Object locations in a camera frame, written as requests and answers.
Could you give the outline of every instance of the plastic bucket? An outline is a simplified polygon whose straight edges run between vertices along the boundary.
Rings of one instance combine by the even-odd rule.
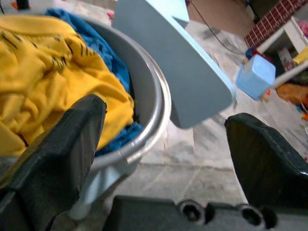
[[[75,220],[83,219],[96,198],[119,178],[128,176],[135,170],[142,156],[166,130],[171,113],[169,87],[153,58],[122,32],[105,24],[86,20],[128,66],[134,92],[135,114],[143,125],[143,130],[120,150],[94,159],[80,199],[69,211],[69,216]]]

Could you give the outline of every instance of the blue towel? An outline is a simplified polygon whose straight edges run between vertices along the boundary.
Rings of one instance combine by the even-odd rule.
[[[71,14],[63,9],[48,9],[45,15],[60,18],[70,24],[70,26],[81,35],[89,47],[95,50],[104,60],[108,69],[113,72],[120,80],[126,92],[129,92],[129,73],[126,64],[117,56],[109,44],[82,18]],[[133,140],[142,131],[142,125],[134,122],[124,128],[112,141],[105,147],[98,150],[95,156],[116,151],[125,144]]]
[[[104,155],[115,150],[119,150],[125,144],[130,142],[133,138],[137,137],[142,130],[142,126],[137,122],[134,122],[132,125],[123,129],[117,137],[113,139],[109,144],[103,147],[101,150],[98,150],[95,156]]]
[[[81,35],[88,47],[95,50],[104,60],[108,69],[120,80],[126,92],[129,92],[129,74],[126,64],[117,56],[109,44],[85,20],[63,9],[48,9],[45,15],[60,18]]]

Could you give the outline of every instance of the yellow cloth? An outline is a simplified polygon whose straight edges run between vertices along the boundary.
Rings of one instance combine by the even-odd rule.
[[[67,23],[0,16],[0,155],[20,155],[91,93],[107,103],[100,149],[133,122],[134,102],[120,81]]]
[[[298,54],[293,61],[297,64],[301,64],[308,60],[308,47],[305,47],[300,54]]]

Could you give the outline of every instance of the blue plastic container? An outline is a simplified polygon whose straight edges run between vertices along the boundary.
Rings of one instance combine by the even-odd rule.
[[[262,56],[256,54],[242,68],[236,85],[253,99],[259,99],[275,82],[276,68]]]

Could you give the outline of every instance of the black cable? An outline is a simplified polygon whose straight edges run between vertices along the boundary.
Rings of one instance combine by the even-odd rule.
[[[206,22],[206,20],[202,17],[201,13],[198,11],[198,9],[196,8],[196,6],[194,5],[194,3],[192,1],[190,1],[190,3],[192,4],[192,6],[196,9],[196,11],[198,12],[199,16],[201,17],[202,21],[208,26],[208,28],[210,29],[210,31],[212,32],[212,34],[215,36],[215,38],[218,40],[218,42],[224,47],[226,48],[228,51],[230,51],[231,53],[234,54],[238,54],[238,55],[245,55],[244,52],[236,52],[231,50],[230,48],[228,48],[225,44],[222,43],[222,41],[219,40],[219,38],[216,36],[215,32],[212,30],[212,28],[209,26],[209,24]]]
[[[4,13],[4,10],[3,10],[3,8],[2,8],[2,5],[1,5],[1,0],[0,0],[0,9],[1,9],[2,14],[5,14],[5,13]]]

